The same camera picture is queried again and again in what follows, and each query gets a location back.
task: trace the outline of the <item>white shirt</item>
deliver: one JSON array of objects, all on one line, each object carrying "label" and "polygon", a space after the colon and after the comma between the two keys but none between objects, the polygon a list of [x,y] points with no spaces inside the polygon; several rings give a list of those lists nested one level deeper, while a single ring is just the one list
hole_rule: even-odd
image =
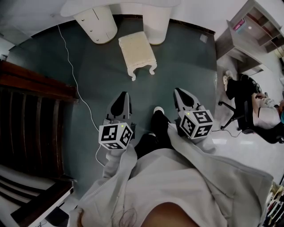
[{"label": "white shirt", "polygon": [[273,99],[270,98],[257,98],[258,114],[254,112],[253,124],[263,129],[272,129],[281,122],[279,113],[274,107],[277,105]]},{"label": "white shirt", "polygon": [[[136,211],[139,227],[158,205],[178,205],[200,227],[226,227],[211,191],[192,164],[171,149],[155,150],[137,161],[126,186],[124,211]],[[129,212],[127,218],[133,218]]]}]

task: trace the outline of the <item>white cylindrical cabinet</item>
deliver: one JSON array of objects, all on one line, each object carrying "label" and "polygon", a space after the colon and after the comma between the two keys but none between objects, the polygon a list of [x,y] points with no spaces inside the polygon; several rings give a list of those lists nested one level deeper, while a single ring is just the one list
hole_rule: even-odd
[{"label": "white cylindrical cabinet", "polygon": [[159,45],[164,42],[171,10],[171,7],[143,5],[143,27],[150,44]]},{"label": "white cylindrical cabinet", "polygon": [[108,5],[85,10],[74,15],[74,18],[94,43],[107,43],[117,33],[117,27]]}]

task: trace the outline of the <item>gray floor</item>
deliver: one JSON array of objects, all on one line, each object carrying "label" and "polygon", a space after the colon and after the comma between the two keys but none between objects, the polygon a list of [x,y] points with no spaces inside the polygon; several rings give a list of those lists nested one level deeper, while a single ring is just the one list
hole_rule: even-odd
[{"label": "gray floor", "polygon": [[[137,78],[133,82],[127,74],[118,38],[142,31],[142,20],[118,22],[115,39],[104,45],[94,44],[76,23],[60,27],[79,91],[89,103],[97,125],[103,121],[109,102],[121,91],[131,96],[132,120],[138,125],[137,139],[149,128],[155,106],[162,106],[171,121],[177,118],[175,87],[196,95],[214,115],[217,66],[213,35],[206,34],[208,40],[203,43],[199,40],[200,31],[170,23],[165,42],[152,46],[158,64],[155,75],[149,74],[150,67],[141,68],[136,70]],[[8,61],[74,85],[66,58],[64,43],[55,27],[13,48]],[[95,160],[98,133],[82,102],[68,107],[64,126],[64,168],[66,174],[78,181],[75,192],[80,197],[102,174],[102,166]],[[99,159],[104,161],[104,156],[105,151],[101,149]]]}]

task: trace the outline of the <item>white wire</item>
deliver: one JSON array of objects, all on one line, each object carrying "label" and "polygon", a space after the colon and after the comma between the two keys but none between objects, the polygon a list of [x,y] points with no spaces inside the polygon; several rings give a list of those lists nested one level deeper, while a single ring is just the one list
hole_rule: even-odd
[{"label": "white wire", "polygon": [[[74,67],[73,67],[72,63],[70,62],[70,60],[69,60],[69,51],[68,51],[68,49],[67,49],[67,44],[66,44],[66,41],[65,41],[65,39],[63,38],[63,36],[62,36],[62,34],[61,34],[61,30],[60,30],[60,28],[59,28],[59,25],[57,25],[57,27],[58,27],[60,36],[61,36],[61,38],[63,39],[63,41],[64,41],[64,43],[65,43],[65,49],[67,50],[67,60],[68,60],[69,64],[70,64],[71,67],[72,67],[72,76],[73,76],[73,78],[74,78],[74,80],[75,80],[75,83],[76,83],[76,85],[77,85],[77,93],[78,93],[80,99],[82,100],[82,102],[85,103],[86,106],[88,107],[88,109],[89,109],[89,111],[90,111],[91,120],[92,120],[92,122],[93,122],[93,125],[94,125],[94,127],[97,129],[97,131],[99,131],[99,130],[98,130],[98,127],[97,127],[97,126],[95,125],[95,123],[94,123],[93,114],[92,114],[92,111],[91,111],[89,105],[82,99],[82,97],[81,97],[81,95],[80,95],[80,93],[79,93],[78,83],[77,83],[77,81],[76,81],[76,79],[75,79],[75,76],[74,76]],[[97,152],[96,152],[96,160],[97,160],[97,162],[99,162],[102,166],[104,166],[104,164],[102,164],[102,163],[98,160],[98,158],[97,158],[98,151],[99,151],[100,148],[101,148],[101,145],[99,145],[99,148],[98,148],[98,150],[97,150]]]},{"label": "white wire", "polygon": [[99,162],[103,167],[105,167],[105,165],[104,165],[103,163],[101,163],[101,162],[98,160],[98,158],[97,158],[97,154],[98,154],[98,151],[99,151],[100,148],[101,148],[101,145],[99,145],[99,148],[97,149],[97,152],[96,152],[96,160],[97,160],[97,162]]}]

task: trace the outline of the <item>black office chair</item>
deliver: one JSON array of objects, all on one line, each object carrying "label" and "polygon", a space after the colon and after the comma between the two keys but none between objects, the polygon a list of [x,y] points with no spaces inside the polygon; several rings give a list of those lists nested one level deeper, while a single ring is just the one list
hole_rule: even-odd
[{"label": "black office chair", "polygon": [[225,129],[231,122],[237,120],[239,128],[244,134],[256,133],[268,143],[284,143],[284,124],[279,123],[272,129],[263,129],[253,125],[252,119],[252,103],[251,100],[247,100],[244,102],[244,106],[238,106],[237,108],[233,108],[225,102],[219,102],[219,106],[225,105],[230,110],[234,112],[231,119],[227,122],[225,126],[221,126],[221,130]]}]

